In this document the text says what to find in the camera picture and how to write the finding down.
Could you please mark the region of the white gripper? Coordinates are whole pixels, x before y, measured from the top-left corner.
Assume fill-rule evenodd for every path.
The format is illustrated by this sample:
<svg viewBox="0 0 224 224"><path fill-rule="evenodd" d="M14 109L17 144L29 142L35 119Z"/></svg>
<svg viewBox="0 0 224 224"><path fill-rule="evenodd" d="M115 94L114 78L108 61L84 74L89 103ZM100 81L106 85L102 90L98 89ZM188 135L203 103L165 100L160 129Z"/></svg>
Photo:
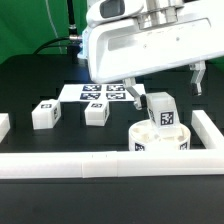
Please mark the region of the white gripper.
<svg viewBox="0 0 224 224"><path fill-rule="evenodd" d="M104 24L92 30L88 43L91 79L96 83L124 79L137 110L146 108L147 101L132 77L190 64L191 92L200 96L206 70L202 60L223 55L224 11L200 10L193 19L184 16L175 25L148 30L141 30L134 19Z"/></svg>

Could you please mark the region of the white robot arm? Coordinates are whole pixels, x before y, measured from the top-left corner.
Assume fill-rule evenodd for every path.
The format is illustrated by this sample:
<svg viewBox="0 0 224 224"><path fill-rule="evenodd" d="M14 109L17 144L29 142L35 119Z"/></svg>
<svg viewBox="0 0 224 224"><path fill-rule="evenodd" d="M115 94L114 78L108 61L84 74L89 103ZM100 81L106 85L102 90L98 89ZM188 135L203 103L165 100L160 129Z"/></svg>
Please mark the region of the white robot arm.
<svg viewBox="0 0 224 224"><path fill-rule="evenodd" d="M199 95L205 62L224 56L224 0L100 0L86 20L91 80L123 81L138 109L136 77L188 65Z"/></svg>

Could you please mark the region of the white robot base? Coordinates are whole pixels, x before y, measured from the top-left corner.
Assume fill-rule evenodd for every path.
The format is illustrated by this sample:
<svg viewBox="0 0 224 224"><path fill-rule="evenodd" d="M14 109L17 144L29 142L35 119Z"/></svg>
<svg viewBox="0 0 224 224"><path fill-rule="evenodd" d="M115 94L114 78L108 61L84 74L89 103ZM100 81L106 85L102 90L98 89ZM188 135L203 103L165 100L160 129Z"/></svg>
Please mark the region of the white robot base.
<svg viewBox="0 0 224 224"><path fill-rule="evenodd" d="M80 52L78 53L79 59L87 59L88 56L88 39L91 29L86 27L82 31L82 42L80 44Z"/></svg>

